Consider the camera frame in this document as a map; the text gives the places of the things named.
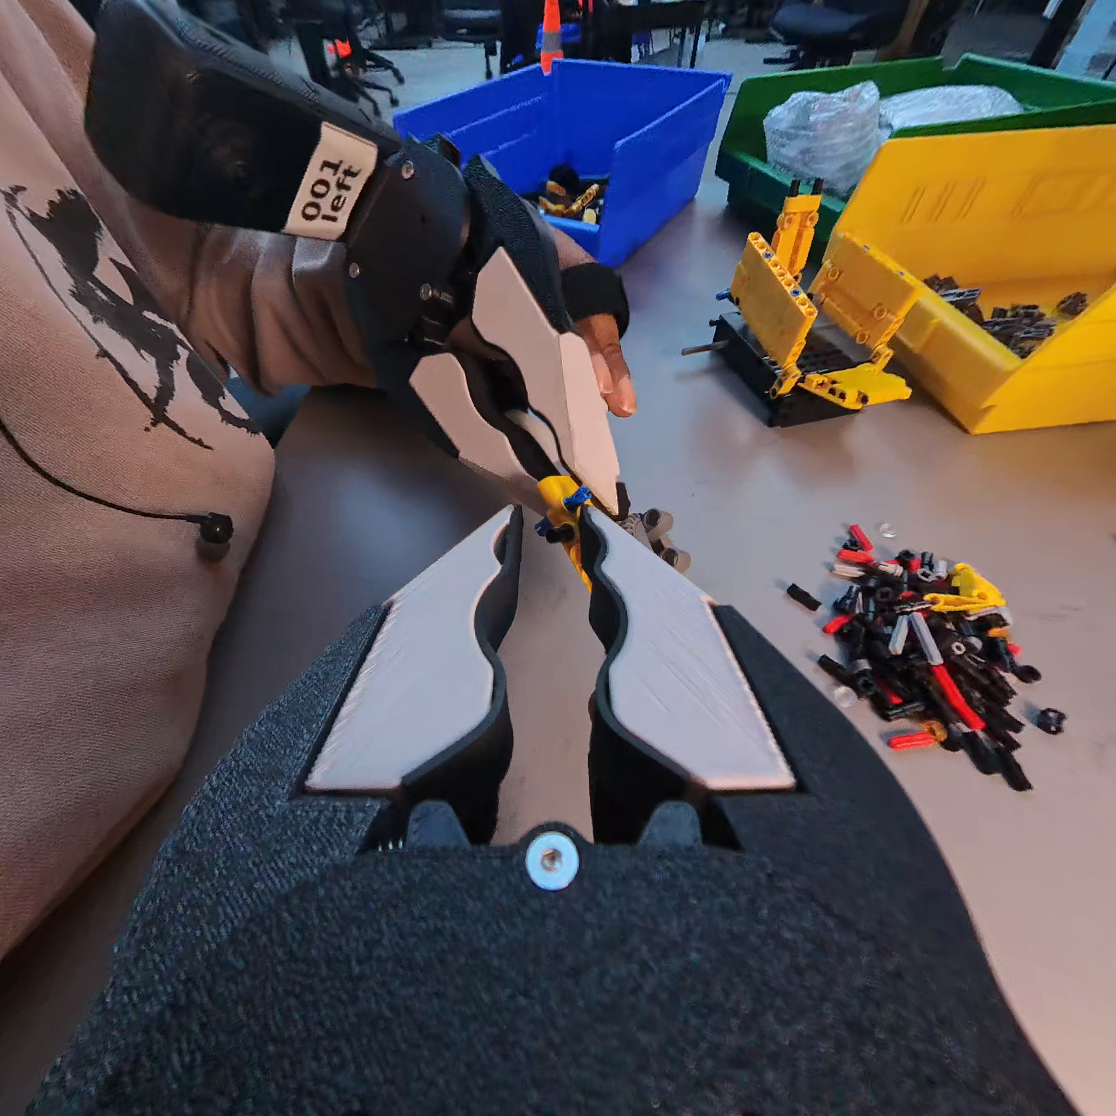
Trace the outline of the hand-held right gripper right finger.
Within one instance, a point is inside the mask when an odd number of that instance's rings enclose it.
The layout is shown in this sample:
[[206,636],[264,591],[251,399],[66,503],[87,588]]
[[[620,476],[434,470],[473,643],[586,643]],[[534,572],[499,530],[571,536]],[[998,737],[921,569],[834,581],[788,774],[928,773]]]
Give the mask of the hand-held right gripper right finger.
[[580,515],[590,627],[603,652],[592,696],[594,838],[632,844],[663,803],[697,830],[720,799],[793,793],[789,759],[721,623],[721,608],[603,511]]

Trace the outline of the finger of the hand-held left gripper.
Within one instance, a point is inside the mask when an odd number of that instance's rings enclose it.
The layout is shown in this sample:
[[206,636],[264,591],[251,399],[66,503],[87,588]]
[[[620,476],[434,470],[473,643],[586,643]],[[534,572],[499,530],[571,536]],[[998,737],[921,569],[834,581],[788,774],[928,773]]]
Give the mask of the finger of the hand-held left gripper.
[[550,324],[502,245],[478,272],[470,320],[518,368],[529,407],[550,426],[567,472],[618,515],[619,459],[588,345],[574,329]]
[[538,480],[563,472],[555,434],[526,405],[502,409],[477,357],[424,356],[409,386],[463,464],[499,483],[515,503],[546,510]]

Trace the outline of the yellow gear block assembly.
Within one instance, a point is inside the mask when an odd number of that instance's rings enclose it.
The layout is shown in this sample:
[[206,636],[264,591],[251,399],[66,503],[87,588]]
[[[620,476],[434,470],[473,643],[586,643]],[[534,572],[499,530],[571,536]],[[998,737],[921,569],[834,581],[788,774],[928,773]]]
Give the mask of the yellow gear block assembly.
[[[582,510],[596,506],[590,488],[574,478],[555,475],[538,480],[537,490],[546,506],[546,515],[534,528],[537,535],[564,550],[584,588],[591,591],[591,579],[582,565],[580,547]],[[673,515],[656,507],[647,511],[632,510],[623,483],[618,483],[618,499],[622,515],[614,522],[672,568],[687,573],[691,555],[677,548],[668,535],[675,522]]]

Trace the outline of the person's left forearm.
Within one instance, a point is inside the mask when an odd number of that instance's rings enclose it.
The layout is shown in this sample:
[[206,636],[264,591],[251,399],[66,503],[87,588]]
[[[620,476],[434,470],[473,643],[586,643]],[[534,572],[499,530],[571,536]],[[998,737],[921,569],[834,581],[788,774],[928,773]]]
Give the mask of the person's left forearm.
[[195,227],[177,321],[255,390],[374,387],[349,304],[344,247],[281,232]]

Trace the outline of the grey desk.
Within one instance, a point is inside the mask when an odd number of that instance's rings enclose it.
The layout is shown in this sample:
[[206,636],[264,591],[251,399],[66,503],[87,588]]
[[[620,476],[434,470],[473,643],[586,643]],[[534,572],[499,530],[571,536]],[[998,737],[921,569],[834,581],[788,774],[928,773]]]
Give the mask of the grey desk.
[[[638,411],[614,423],[638,507],[675,516],[691,577],[732,604],[820,689],[822,617],[846,523],[882,548],[975,565],[1007,596],[1041,670],[1023,733],[1032,791],[938,749],[894,754],[865,705],[847,717],[885,757],[962,887],[999,983],[1081,1113],[1113,1113],[1113,425],[970,437],[917,395],[853,419],[762,425],[703,341],[744,244],[721,188],[624,267],[623,349]],[[377,397],[312,394],[276,450],[270,515],[214,649],[186,766],[127,840],[2,964],[2,1113],[22,1113],[105,984],[113,941],[163,835],[214,762],[344,631],[499,504]],[[897,538],[877,532],[890,522]]]

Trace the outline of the pile of yellow black pieces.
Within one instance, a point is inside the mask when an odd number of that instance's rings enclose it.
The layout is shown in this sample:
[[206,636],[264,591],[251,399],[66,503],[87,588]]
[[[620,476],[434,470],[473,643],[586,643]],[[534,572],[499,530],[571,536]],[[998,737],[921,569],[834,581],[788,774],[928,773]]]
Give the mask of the pile of yellow black pieces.
[[570,163],[559,162],[543,184],[525,196],[543,216],[598,225],[608,183],[607,175],[583,176]]

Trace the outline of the black office chair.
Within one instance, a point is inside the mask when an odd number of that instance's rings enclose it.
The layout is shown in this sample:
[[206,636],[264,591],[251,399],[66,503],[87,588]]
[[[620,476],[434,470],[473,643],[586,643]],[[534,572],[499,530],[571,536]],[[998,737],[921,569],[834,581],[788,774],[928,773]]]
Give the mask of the black office chair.
[[847,65],[858,51],[886,47],[899,33],[906,1],[785,1],[772,13],[769,30],[788,54],[792,70]]
[[315,83],[349,102],[369,99],[376,116],[381,116],[376,92],[382,92],[390,107],[398,106],[396,91],[370,74],[374,67],[385,69],[397,85],[402,85],[402,74],[394,63],[364,47],[355,2],[287,1],[284,13]]

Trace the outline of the person's dark blue trousers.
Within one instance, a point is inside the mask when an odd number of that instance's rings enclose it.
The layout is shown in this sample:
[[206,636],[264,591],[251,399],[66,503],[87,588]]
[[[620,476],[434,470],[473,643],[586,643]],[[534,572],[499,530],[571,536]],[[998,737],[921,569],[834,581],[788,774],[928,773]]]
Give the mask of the person's dark blue trousers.
[[231,373],[227,378],[227,390],[273,449],[293,422],[311,387],[308,385],[287,385],[276,394],[263,394],[256,391],[243,377]]

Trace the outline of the yellow black robot model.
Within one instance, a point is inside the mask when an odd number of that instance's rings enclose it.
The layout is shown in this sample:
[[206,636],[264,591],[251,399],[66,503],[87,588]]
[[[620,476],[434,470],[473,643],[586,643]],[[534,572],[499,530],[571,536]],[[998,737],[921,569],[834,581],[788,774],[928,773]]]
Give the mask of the yellow black robot model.
[[748,236],[729,286],[717,294],[732,313],[711,322],[709,342],[683,350],[720,354],[769,427],[858,414],[913,394],[890,364],[918,280],[873,244],[834,232],[814,278],[802,281],[824,184],[818,176],[804,191],[792,179],[772,237]]

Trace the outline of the blue storage bin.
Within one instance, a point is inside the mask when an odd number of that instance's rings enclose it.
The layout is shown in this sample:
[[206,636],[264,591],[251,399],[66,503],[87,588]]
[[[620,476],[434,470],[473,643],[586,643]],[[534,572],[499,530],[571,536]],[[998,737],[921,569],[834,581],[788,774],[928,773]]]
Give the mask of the blue storage bin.
[[552,223],[616,268],[695,196],[731,75],[657,65],[558,59],[394,114],[398,132],[446,136],[517,193],[534,196],[562,166],[604,182],[591,224]]

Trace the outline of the green storage bin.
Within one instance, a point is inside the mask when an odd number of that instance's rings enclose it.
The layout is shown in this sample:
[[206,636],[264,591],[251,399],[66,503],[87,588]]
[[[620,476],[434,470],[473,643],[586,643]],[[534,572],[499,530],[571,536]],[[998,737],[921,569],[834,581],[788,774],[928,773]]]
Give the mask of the green storage bin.
[[1100,167],[1093,144],[1110,144],[1097,130],[1113,127],[1113,81],[1075,77],[1025,63],[966,53],[952,65],[940,58],[816,67],[746,78],[720,140],[716,175],[728,184],[728,207],[761,232],[772,232],[793,174],[768,156],[762,122],[794,92],[841,92],[870,81],[882,96],[935,87],[990,86],[1020,103],[1017,112],[895,130],[867,168],[853,201],[854,219],[871,221],[863,204],[878,203],[883,219],[898,219],[902,195],[924,191],[911,201],[917,217],[930,209],[963,217],[984,185],[1003,174],[1012,158],[1068,158],[1081,171]]

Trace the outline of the person's beige hoodie torso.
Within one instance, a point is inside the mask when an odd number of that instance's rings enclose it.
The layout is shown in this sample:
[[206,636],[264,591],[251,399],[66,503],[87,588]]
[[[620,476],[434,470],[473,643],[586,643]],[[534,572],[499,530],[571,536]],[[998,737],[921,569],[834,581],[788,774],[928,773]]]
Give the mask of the person's beige hoodie torso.
[[85,134],[93,30],[2,2],[2,955],[173,781],[273,454],[177,321],[187,220]]

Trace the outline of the crumpled clear plastic bag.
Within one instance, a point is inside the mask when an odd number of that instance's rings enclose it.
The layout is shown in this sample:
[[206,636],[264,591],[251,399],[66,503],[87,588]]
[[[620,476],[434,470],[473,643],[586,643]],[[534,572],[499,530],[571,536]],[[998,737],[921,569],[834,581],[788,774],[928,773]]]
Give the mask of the crumpled clear plastic bag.
[[846,200],[882,146],[881,94],[873,81],[837,92],[796,91],[762,119],[765,159],[801,180],[822,180]]

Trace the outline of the yellow storage bin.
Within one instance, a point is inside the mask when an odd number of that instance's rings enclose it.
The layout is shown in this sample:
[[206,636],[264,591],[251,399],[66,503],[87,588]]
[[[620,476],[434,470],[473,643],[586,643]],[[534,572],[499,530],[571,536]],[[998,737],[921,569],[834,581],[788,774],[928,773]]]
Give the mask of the yellow storage bin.
[[1084,293],[1081,312],[1021,357],[919,288],[898,358],[968,433],[1113,419],[1113,123],[889,139],[834,232],[917,280],[978,288],[986,316],[1016,302],[1052,313]]

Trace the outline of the pile of dark pieces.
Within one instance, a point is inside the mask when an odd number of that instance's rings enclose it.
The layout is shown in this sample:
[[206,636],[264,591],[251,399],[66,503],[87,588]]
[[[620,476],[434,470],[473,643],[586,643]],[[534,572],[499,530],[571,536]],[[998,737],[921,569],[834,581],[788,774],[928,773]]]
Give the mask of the pile of dark pieces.
[[923,282],[1020,358],[1032,354],[1044,340],[1080,316],[1089,304],[1087,292],[1073,290],[1061,297],[1051,312],[1043,310],[1037,302],[1019,301],[984,312],[980,306],[983,288],[960,286],[950,275],[939,273],[928,275]]

